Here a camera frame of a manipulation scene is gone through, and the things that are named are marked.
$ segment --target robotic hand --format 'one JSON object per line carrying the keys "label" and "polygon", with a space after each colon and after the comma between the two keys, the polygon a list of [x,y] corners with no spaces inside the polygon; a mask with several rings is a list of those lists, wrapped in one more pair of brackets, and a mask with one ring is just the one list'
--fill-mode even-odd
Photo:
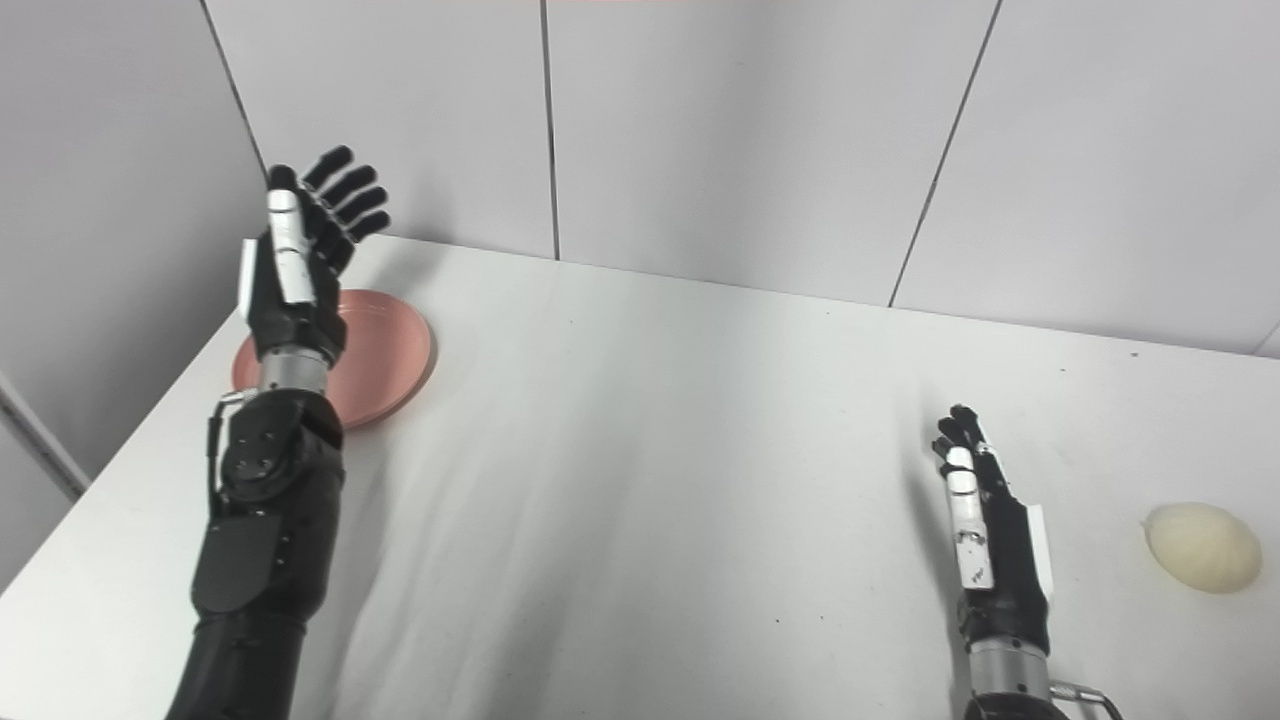
{"label": "robotic hand", "polygon": [[[342,424],[324,396],[347,341],[338,275],[356,243],[390,223],[372,168],[328,184],[351,161],[339,146],[302,181],[271,168],[269,227],[244,241],[239,310],[262,369],[256,389],[223,396],[210,419],[210,516],[192,585],[200,621],[169,720],[289,715],[344,478]],[[221,413],[237,402],[219,473]]]}
{"label": "robotic hand", "polygon": [[1057,698],[1100,705],[1120,720],[1098,691],[1048,678],[1053,573],[1041,507],[1010,492],[973,410],[956,405],[938,430],[933,451],[943,460],[973,685],[964,719],[1066,720]]}

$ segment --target robot finger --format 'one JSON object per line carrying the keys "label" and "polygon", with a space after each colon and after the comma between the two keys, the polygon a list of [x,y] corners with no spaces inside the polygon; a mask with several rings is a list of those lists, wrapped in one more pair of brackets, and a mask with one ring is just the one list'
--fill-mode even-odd
{"label": "robot finger", "polygon": [[338,205],[342,205],[352,193],[365,186],[374,184],[376,181],[378,172],[369,165],[361,165],[343,176],[340,181],[333,183],[333,187],[325,191],[323,199],[330,208],[337,208]]}
{"label": "robot finger", "polygon": [[385,190],[380,186],[374,190],[366,190],[365,192],[357,195],[355,200],[338,209],[338,220],[343,224],[349,224],[356,218],[364,215],[374,208],[378,208],[383,202],[387,202]]}
{"label": "robot finger", "polygon": [[372,215],[365,215],[356,224],[351,225],[347,231],[351,237],[360,242],[375,232],[381,232],[392,224],[392,218],[381,210],[374,213]]}
{"label": "robot finger", "polygon": [[355,159],[351,147],[346,145],[339,145],[333,150],[325,152],[316,160],[314,168],[307,170],[307,174],[302,178],[302,182],[311,186],[314,190],[320,190],[324,183],[329,182],[329,178],[338,170],[346,168]]}

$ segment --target white tablecloth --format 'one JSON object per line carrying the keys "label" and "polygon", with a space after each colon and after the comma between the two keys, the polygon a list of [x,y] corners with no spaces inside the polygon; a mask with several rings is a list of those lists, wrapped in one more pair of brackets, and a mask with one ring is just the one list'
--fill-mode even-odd
{"label": "white tablecloth", "polygon": [[[1046,505],[1053,675],[1130,719],[1274,716],[1280,591],[1167,577],[1201,500],[1280,550],[1280,363],[374,238],[346,284],[434,374],[349,436],[294,719],[955,717],[968,687],[927,442],[973,405]],[[210,340],[0,597],[0,716],[163,717],[195,612]]]}

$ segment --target pink plate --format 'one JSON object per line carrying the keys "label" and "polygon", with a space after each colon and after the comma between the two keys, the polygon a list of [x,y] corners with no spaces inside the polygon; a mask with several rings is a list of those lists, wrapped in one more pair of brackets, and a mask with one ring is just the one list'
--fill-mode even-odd
{"label": "pink plate", "polygon": [[[431,332],[417,310],[384,292],[344,290],[338,314],[347,320],[347,351],[329,373],[329,401],[342,427],[355,428],[394,413],[426,380]],[[236,389],[257,384],[253,338],[232,364]]]}

